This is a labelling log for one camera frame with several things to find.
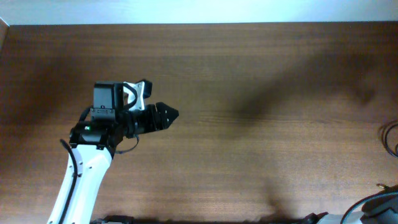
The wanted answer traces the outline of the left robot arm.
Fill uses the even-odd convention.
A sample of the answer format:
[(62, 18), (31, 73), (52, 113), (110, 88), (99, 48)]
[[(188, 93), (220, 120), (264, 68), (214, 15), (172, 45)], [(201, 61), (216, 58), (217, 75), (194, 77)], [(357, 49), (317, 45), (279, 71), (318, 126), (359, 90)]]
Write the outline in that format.
[(49, 223), (89, 223), (102, 180), (123, 139), (168, 129), (178, 110), (163, 102), (147, 105), (152, 83), (96, 82), (93, 104), (81, 114), (61, 145), (68, 164)]

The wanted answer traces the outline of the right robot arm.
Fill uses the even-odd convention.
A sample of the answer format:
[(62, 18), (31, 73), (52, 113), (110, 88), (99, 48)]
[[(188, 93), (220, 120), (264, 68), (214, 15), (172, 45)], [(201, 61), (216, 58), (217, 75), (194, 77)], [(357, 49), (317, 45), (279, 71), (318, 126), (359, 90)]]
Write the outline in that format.
[(397, 224), (397, 185), (377, 184), (382, 190), (356, 202), (343, 214), (310, 214), (298, 224)]

